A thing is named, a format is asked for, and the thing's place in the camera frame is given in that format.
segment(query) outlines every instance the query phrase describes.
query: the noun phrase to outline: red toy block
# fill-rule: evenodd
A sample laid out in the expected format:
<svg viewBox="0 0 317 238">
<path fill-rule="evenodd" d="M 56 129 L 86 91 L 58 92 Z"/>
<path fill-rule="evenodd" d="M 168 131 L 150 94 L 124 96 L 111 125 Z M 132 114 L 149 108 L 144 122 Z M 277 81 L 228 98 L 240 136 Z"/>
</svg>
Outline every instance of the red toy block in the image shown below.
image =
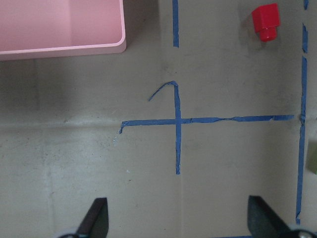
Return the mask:
<svg viewBox="0 0 317 238">
<path fill-rule="evenodd" d="M 272 41 L 277 37 L 276 27 L 281 23 L 276 3 L 259 6 L 252 12 L 252 18 L 254 30 L 260 33 L 262 41 Z"/>
</svg>

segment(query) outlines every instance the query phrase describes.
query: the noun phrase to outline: pink container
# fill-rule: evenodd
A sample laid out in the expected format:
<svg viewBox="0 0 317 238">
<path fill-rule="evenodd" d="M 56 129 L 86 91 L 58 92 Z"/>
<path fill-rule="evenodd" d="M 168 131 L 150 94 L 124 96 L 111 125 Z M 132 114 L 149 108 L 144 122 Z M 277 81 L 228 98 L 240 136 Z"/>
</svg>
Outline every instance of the pink container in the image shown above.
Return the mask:
<svg viewBox="0 0 317 238">
<path fill-rule="evenodd" d="M 121 53 L 123 0 L 0 0 L 0 60 Z"/>
</svg>

